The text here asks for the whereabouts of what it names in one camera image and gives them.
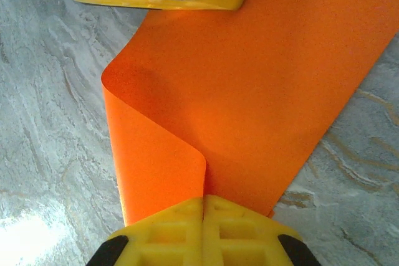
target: marble floor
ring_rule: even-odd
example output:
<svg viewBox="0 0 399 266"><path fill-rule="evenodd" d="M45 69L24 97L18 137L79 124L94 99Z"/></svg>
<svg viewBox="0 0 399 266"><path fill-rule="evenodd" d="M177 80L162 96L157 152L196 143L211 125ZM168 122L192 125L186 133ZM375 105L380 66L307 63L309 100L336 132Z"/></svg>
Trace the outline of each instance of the marble floor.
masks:
<svg viewBox="0 0 399 266"><path fill-rule="evenodd" d="M145 13L0 0L0 265L85 265L123 226L100 74ZM399 36L275 211L322 265L398 265Z"/></svg>

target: marble surface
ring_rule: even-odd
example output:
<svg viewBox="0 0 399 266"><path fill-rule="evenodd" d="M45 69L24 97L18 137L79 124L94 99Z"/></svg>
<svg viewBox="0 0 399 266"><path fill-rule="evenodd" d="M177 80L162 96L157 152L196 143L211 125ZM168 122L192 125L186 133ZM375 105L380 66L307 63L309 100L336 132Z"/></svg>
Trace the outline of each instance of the marble surface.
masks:
<svg viewBox="0 0 399 266"><path fill-rule="evenodd" d="M0 0L0 265L85 265L123 226L100 74L144 15ZM275 211L323 265L398 265L399 37Z"/></svg>

